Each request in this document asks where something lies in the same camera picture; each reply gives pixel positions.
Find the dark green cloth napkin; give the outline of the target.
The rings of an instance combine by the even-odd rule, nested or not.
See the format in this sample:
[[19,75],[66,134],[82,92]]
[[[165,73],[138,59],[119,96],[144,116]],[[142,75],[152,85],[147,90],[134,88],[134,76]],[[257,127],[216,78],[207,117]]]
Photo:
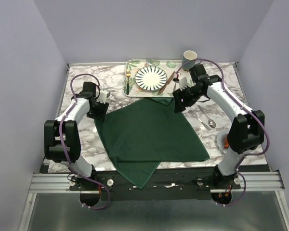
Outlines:
[[95,121],[106,153],[118,173],[142,189],[162,162],[203,162],[209,154],[174,101],[149,98]]

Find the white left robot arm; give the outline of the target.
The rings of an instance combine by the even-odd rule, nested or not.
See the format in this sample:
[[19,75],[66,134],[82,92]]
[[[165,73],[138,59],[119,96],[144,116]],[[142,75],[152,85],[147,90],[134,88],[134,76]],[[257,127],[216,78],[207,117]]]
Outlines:
[[73,94],[69,107],[55,120],[44,123],[44,155],[56,163],[66,162],[69,170],[81,177],[86,190],[97,185],[94,166],[81,156],[78,125],[84,116],[103,122],[109,103],[110,92],[100,90],[93,82],[84,82],[82,91]]

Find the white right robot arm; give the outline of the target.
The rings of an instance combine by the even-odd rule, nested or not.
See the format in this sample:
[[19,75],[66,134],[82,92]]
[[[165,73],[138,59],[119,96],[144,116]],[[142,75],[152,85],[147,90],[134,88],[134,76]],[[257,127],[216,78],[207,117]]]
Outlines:
[[175,113],[184,111],[194,105],[202,96],[213,100],[225,112],[231,121],[227,134],[229,148],[222,161],[215,168],[212,184],[216,188],[224,188],[229,183],[229,176],[235,174],[238,166],[251,151],[264,142],[264,113],[255,111],[243,104],[225,86],[223,77],[209,76],[203,65],[196,65],[190,69],[190,76],[194,82],[189,86],[186,77],[174,74],[174,80],[179,83],[178,89],[172,94],[175,101]]

